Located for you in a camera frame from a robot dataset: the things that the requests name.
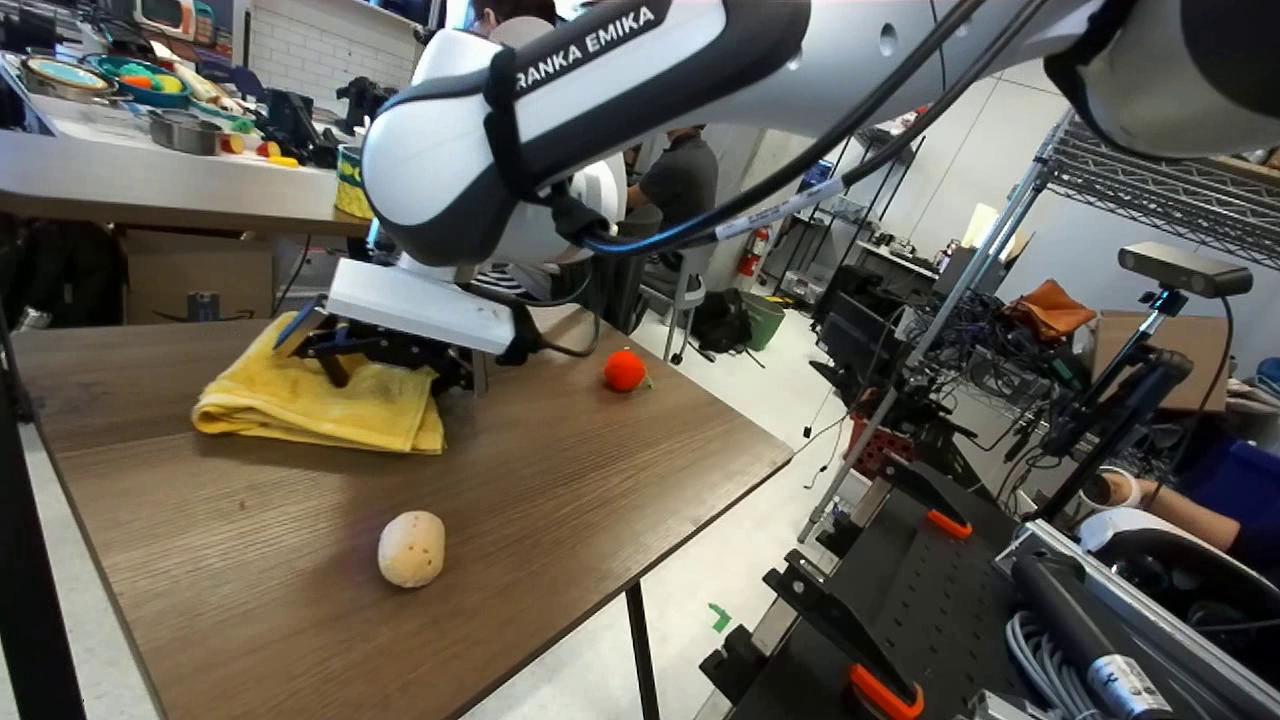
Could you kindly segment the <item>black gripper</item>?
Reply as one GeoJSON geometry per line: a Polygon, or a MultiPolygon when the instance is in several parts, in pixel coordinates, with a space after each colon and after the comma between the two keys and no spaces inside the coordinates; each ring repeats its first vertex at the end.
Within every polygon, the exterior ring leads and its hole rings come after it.
{"type": "Polygon", "coordinates": [[[407,371],[433,371],[437,398],[477,384],[468,353],[442,341],[419,341],[419,338],[405,338],[405,334],[390,334],[357,322],[308,322],[308,318],[288,322],[278,334],[278,350],[285,356],[318,362],[333,387],[348,387],[357,382],[361,362],[407,367],[407,371]]]}

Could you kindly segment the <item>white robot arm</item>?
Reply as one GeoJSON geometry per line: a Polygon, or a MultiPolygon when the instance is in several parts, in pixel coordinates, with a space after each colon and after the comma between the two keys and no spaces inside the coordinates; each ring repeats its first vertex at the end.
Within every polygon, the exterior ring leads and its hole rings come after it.
{"type": "Polygon", "coordinates": [[[603,0],[522,49],[442,32],[361,153],[374,235],[398,259],[343,259],[322,302],[333,330],[278,344],[327,384],[361,356],[522,366],[540,350],[530,312],[457,282],[517,210],[546,202],[563,240],[611,258],[603,210],[573,181],[649,133],[736,120],[836,145],[935,117],[1026,60],[1125,153],[1219,156],[1280,133],[1280,0],[603,0]]]}

